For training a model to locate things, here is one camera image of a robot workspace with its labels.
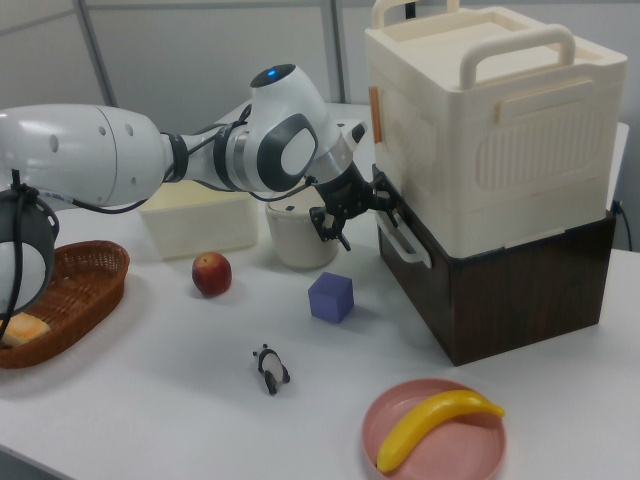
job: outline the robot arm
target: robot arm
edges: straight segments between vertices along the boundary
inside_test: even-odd
[[[51,237],[46,248],[21,240],[23,259],[16,255],[13,223],[21,188],[37,189],[53,210],[70,204],[99,209],[145,200],[165,181],[287,192],[304,179],[324,201],[310,212],[318,234],[323,240],[340,239],[347,249],[342,235],[347,219],[369,208],[394,208],[392,201],[375,195],[353,163],[364,124],[341,130],[302,69],[270,68],[253,79],[251,88],[251,106],[237,121],[197,135],[160,133],[143,115],[104,106],[0,111],[0,175],[13,171],[24,182],[20,187],[14,175],[12,189],[0,192],[0,318],[33,303],[51,275],[55,235],[37,235]],[[53,212],[42,215],[43,207],[33,202],[25,209],[28,216],[55,218]],[[326,215],[333,217],[329,226]],[[22,231],[47,230],[51,222]],[[11,309],[18,263],[24,267],[22,288]]]

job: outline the white cup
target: white cup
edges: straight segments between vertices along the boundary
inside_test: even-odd
[[[285,265],[318,268],[336,256],[338,240],[323,242],[311,223],[309,209],[322,205],[324,202],[313,187],[266,204],[271,239],[278,258]]]

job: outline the brown woven basket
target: brown woven basket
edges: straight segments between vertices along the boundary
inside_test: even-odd
[[[129,255],[120,245],[90,241],[56,249],[51,283],[27,313],[51,331],[18,347],[0,348],[0,368],[37,365],[65,351],[100,323],[124,294]]]

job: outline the black cable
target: black cable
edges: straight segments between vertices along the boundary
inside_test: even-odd
[[[164,172],[164,178],[162,179],[162,183],[166,182],[171,175],[173,175],[173,171],[175,170],[175,164],[171,165],[166,172]]]
[[[9,326],[9,321],[11,320],[11,317],[13,317],[13,311],[15,310],[16,303],[18,303],[18,295],[20,295],[20,287],[22,285],[22,210],[24,208],[24,202],[26,200],[27,192],[20,189],[20,176],[17,170],[13,170],[12,174],[13,185],[11,188],[15,189],[18,192],[18,205],[16,207],[16,215],[13,220],[13,248],[15,255],[15,266],[9,304],[7,305],[5,318],[3,319],[2,325],[0,326],[0,341],[2,341],[4,332]]]
[[[206,187],[209,190],[213,190],[216,192],[238,193],[238,190],[227,190],[225,188],[214,187],[213,185],[209,185],[208,183],[203,182],[202,180],[194,180],[194,182],[196,182],[198,185],[202,185],[203,187]]]
[[[247,105],[246,107],[244,107],[244,110],[242,110],[242,113],[240,114],[240,117],[238,118],[238,120],[234,123],[236,123],[236,126],[238,125],[244,125],[247,120],[247,117],[249,117],[249,114],[251,114],[251,104]],[[224,123],[214,123],[214,126],[212,128],[215,128],[217,126],[219,127],[224,127],[226,124]],[[198,150],[200,150],[202,147],[204,147],[205,145],[208,145],[209,143],[213,142],[213,140],[216,138],[215,134],[213,134],[212,136],[210,136],[209,138],[207,138],[206,140],[202,141],[201,143],[199,143],[198,145],[196,145],[195,147],[192,147],[187,153],[189,155],[194,154],[195,152],[197,152]]]
[[[614,215],[622,215],[622,219],[624,220],[625,228],[627,229],[627,242],[629,243],[629,251],[633,252],[633,243],[631,242],[631,227],[629,226],[629,219],[627,218],[627,214],[622,208],[622,202],[619,200],[614,200],[611,205],[611,213]]]
[[[104,214],[107,214],[107,215],[117,215],[117,214],[120,214],[120,213],[127,213],[127,212],[130,212],[131,210],[135,210],[136,208],[138,208],[140,205],[142,205],[147,200],[149,200],[149,199],[145,198],[144,200],[139,200],[136,203],[133,203],[133,204],[129,205],[128,207],[117,208],[117,209],[96,207],[96,206],[91,205],[89,203],[84,203],[84,202],[81,202],[80,200],[76,200],[75,198],[71,201],[71,204],[75,205],[76,207],[80,207],[80,208],[84,208],[85,210],[89,210],[90,212],[104,213]]]
[[[627,241],[629,242],[629,251],[633,252],[633,243],[631,243],[631,228],[629,227],[629,220],[627,219],[627,214],[624,213],[624,209],[622,205],[619,205],[620,213],[622,214],[622,219],[624,220],[625,227],[627,228]]]
[[[260,200],[261,202],[279,202],[280,200],[284,200],[285,198],[292,197],[296,193],[300,193],[301,191],[306,190],[310,186],[311,186],[311,182],[307,180],[307,182],[305,182],[304,185],[300,185],[298,188],[294,188],[293,190],[288,191],[287,193],[285,193],[284,195],[281,195],[280,197],[273,197],[273,198],[261,197],[254,192],[247,192],[247,193],[251,195],[253,198],[255,198],[256,200]]]
[[[411,18],[416,18],[416,2],[405,4],[404,18],[406,18],[407,20]]]
[[[213,130],[214,128],[224,127],[224,123],[214,123],[213,125],[209,125],[207,127],[201,128],[196,133],[192,133],[191,135],[202,135],[203,133],[207,133],[209,130]]]

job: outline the white container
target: white container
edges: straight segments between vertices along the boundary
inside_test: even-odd
[[[249,247],[258,240],[258,207],[247,193],[165,183],[138,212],[163,259]]]
[[[282,263],[293,268],[318,268],[336,256],[338,240],[323,242],[311,223],[309,209],[323,205],[313,187],[265,205],[273,245]]]
[[[600,220],[626,57],[505,8],[366,30],[376,163],[457,258]]]

